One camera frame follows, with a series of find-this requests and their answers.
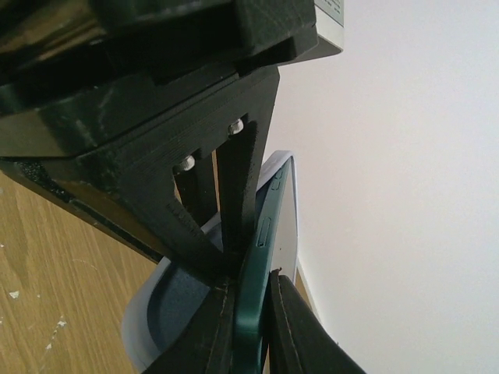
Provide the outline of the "dark green smartphone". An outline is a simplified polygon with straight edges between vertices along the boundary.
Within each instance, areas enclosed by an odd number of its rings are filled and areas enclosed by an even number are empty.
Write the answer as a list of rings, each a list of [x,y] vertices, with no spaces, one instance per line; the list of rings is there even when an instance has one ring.
[[[260,215],[239,278],[233,332],[233,373],[261,373],[266,354],[265,328],[269,277],[278,270],[296,278],[299,224],[296,164],[290,151],[265,161],[258,182]]]

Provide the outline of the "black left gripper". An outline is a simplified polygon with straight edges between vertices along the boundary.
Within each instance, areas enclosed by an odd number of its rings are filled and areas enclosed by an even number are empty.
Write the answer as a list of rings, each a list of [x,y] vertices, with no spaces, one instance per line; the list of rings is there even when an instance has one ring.
[[[329,57],[316,22],[314,1],[4,1],[2,172],[158,262],[173,166],[211,159],[224,255],[216,151],[241,119],[261,165],[279,67]]]

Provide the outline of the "lavender phone case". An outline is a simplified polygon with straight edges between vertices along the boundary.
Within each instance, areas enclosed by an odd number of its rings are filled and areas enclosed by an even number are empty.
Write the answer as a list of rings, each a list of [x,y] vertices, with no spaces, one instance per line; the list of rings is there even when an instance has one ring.
[[[278,150],[263,163],[257,185],[260,213],[271,179],[289,165],[285,197],[278,220],[278,234],[271,268],[280,268],[308,300],[299,262],[299,201],[296,158],[290,150]],[[161,353],[180,337],[210,288],[163,258],[126,307],[122,320],[122,342],[129,359],[144,372]]]

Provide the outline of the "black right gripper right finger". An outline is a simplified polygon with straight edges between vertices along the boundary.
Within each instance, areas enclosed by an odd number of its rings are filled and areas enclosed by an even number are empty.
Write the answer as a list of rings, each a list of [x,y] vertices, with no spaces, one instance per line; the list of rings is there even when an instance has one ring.
[[[272,271],[269,286],[271,373],[365,372],[327,334],[287,276]]]

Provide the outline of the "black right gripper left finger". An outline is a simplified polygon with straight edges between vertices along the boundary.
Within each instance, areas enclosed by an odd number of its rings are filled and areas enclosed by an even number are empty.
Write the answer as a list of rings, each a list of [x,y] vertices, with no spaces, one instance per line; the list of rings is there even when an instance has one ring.
[[[229,373],[235,310],[235,282],[212,288],[175,343],[147,373]]]

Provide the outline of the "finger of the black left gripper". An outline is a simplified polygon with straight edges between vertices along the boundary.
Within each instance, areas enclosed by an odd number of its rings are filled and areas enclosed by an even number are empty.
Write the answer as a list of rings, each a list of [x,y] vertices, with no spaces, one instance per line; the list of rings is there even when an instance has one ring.
[[[216,151],[221,230],[228,274],[237,277],[255,229],[256,189],[260,172],[257,127],[238,119],[228,140]]]
[[[226,274],[226,258],[201,229],[217,211],[212,160],[184,159],[174,165],[167,214],[170,258],[205,284]]]

